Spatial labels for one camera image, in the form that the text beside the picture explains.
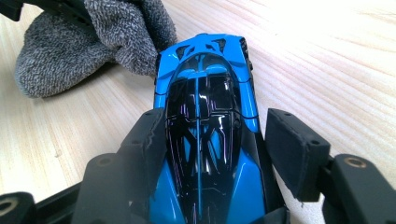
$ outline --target wood grain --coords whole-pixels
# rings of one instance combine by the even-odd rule
[[[293,113],[332,144],[376,164],[396,188],[396,3],[384,1],[163,1],[179,40],[199,33],[247,39],[265,130],[266,110]],[[92,157],[115,152],[152,107],[153,81],[106,65],[62,94],[30,99],[14,81],[23,34],[0,17],[0,194],[36,201],[83,177]],[[293,223],[323,222],[320,205],[287,193]]]

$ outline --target gray sock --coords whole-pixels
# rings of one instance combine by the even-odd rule
[[[15,79],[30,97],[46,97],[79,83],[106,62],[133,73],[155,75],[157,50],[177,42],[175,26],[160,0],[139,5],[85,0],[99,36],[61,16],[43,12],[25,34]]]

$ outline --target wooden table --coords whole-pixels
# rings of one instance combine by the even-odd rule
[[[247,39],[262,130],[266,110],[293,113],[332,144],[374,162],[396,188],[396,3],[383,1],[181,1],[164,4],[179,40],[199,33]],[[30,99],[13,73],[23,34],[0,17],[0,194],[41,201],[81,180],[96,155],[115,152],[152,108],[153,81],[107,65],[62,94]],[[320,204],[283,190],[293,223],[323,222]]]

